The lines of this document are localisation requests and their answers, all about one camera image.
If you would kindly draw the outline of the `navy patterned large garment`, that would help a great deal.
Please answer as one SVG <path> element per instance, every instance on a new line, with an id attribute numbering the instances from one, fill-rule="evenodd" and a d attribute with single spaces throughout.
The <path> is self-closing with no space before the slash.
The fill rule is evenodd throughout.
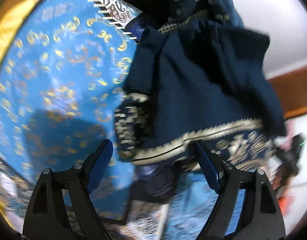
<path id="1" fill-rule="evenodd" d="M 267 35 L 246 29 L 232 0 L 123 0 L 141 13 L 118 154 L 134 165 L 191 159 L 204 141 L 239 169 L 258 168 L 285 135 L 281 103 L 263 75 Z"/>

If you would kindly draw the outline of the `brown wooden door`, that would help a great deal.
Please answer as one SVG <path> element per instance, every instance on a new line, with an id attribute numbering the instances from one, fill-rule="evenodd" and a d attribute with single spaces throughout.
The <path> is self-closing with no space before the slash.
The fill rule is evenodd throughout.
<path id="1" fill-rule="evenodd" d="M 269 79 L 281 101 L 284 117 L 307 114 L 307 66 Z"/>

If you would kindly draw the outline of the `blue patchwork bed cover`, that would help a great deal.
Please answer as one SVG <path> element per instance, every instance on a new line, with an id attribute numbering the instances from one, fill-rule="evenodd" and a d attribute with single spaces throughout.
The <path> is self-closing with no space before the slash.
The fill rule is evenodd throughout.
<path id="1" fill-rule="evenodd" d="M 0 197 L 23 219 L 42 170 L 116 141 L 114 109 L 141 11 L 123 0 L 39 0 L 0 63 Z"/>

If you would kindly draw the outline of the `yellow cloth at bedside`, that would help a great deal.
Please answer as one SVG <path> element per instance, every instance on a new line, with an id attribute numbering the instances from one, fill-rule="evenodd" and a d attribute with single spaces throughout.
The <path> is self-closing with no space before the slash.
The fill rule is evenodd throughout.
<path id="1" fill-rule="evenodd" d="M 23 0 L 14 5 L 0 21 L 0 63 L 18 29 L 39 0 Z"/>

